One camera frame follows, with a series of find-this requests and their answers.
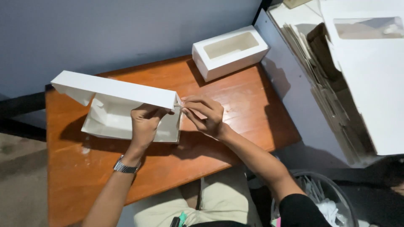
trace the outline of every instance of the person's left hand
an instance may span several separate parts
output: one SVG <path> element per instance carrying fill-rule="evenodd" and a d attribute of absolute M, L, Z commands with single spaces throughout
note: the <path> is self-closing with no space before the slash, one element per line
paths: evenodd
<path fill-rule="evenodd" d="M 132 142 L 125 159 L 138 160 L 156 136 L 160 120 L 169 113 L 162 107 L 142 104 L 130 112 L 132 117 Z"/>

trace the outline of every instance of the window cutout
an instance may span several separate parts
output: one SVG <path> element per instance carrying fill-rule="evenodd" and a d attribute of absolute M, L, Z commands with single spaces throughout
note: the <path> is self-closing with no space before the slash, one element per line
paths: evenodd
<path fill-rule="evenodd" d="M 347 40 L 404 38 L 400 17 L 334 19 L 338 36 Z"/>
<path fill-rule="evenodd" d="M 237 36 L 211 43 L 203 47 L 206 54 L 212 61 L 220 60 L 234 53 L 258 46 L 258 41 L 251 32 L 242 33 Z"/>

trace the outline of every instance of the person's right hand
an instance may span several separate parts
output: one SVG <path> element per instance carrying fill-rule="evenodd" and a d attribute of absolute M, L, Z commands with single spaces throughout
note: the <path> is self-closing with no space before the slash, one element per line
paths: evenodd
<path fill-rule="evenodd" d="M 195 124 L 196 128 L 216 139 L 222 139 L 229 126 L 223 123 L 224 108 L 219 103 L 204 96 L 189 96 L 182 98 L 184 101 L 182 112 Z M 207 118 L 200 119 L 194 110 Z"/>

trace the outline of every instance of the hand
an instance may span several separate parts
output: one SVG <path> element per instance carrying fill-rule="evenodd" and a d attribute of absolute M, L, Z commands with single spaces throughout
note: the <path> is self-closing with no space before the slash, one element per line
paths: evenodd
<path fill-rule="evenodd" d="M 182 99 L 184 108 L 182 112 L 195 124 L 196 128 L 207 134 L 221 140 L 229 125 L 223 123 L 224 108 L 219 103 L 204 96 L 189 96 Z M 206 119 L 200 119 L 194 110 L 205 115 Z"/>
<path fill-rule="evenodd" d="M 132 142 L 125 159 L 140 159 L 146 148 L 154 140 L 160 120 L 168 113 L 162 107 L 142 104 L 130 112 L 132 117 Z"/>

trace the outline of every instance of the khaki shorts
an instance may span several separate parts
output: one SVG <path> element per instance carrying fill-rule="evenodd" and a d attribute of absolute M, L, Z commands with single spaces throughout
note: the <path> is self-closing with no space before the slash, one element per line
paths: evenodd
<path fill-rule="evenodd" d="M 262 227 L 241 166 L 201 179 L 200 210 L 188 207 L 174 188 L 131 205 L 136 227 L 169 227 L 174 217 L 187 214 L 187 226 L 209 221 L 236 221 Z"/>

